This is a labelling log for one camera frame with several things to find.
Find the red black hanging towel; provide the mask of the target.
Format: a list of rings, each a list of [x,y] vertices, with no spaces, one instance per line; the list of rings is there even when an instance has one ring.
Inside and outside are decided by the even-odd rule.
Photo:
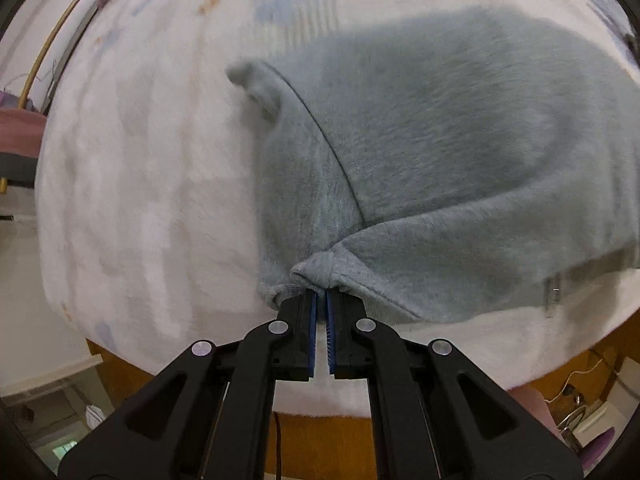
[[[9,185],[33,188],[47,116],[39,113],[31,100],[19,108],[19,100],[1,92],[1,177]]]

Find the floral white bed sheet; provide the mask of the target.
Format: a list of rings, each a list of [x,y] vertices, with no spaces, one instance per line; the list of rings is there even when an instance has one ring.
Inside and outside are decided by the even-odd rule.
[[[542,18],[639,73],[613,0],[111,0],[53,100],[36,179],[53,311],[157,373],[273,317],[257,292],[254,142],[224,72],[321,38],[482,6]]]

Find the pink clothed legs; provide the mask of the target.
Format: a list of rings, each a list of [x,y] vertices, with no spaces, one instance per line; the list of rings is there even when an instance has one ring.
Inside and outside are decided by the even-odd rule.
[[[543,424],[555,437],[562,439],[542,394],[531,386],[516,387],[508,391],[510,396]]]

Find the wooden bed frame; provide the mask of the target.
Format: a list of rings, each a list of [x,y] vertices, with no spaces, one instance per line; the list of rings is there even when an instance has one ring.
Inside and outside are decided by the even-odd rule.
[[[582,354],[605,362],[608,348],[631,357],[639,350],[636,316],[615,330],[590,327],[584,334],[555,330],[552,318],[546,325],[535,338],[530,330],[507,330],[500,315],[488,314],[425,332],[394,330],[417,344],[449,340],[506,393],[521,386],[552,392],[551,376],[569,375]],[[265,474],[277,471],[302,479],[378,478],[367,383],[331,375],[328,330],[322,341],[316,337],[312,377],[279,380],[274,387]]]

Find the grey zip hoodie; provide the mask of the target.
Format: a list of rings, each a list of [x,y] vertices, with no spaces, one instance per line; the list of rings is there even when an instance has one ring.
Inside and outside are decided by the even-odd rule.
[[[555,24],[467,8],[231,66],[260,288],[451,323],[639,240],[639,87]]]

